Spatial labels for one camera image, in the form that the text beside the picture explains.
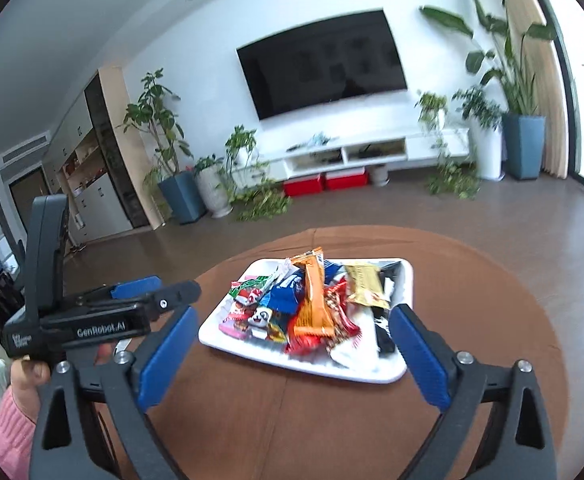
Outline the person left hand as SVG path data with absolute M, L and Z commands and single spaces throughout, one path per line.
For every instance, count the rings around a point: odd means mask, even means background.
M 26 356 L 12 362 L 10 378 L 12 399 L 16 408 L 30 422 L 36 422 L 41 408 L 38 389 L 51 378 L 49 365 Z

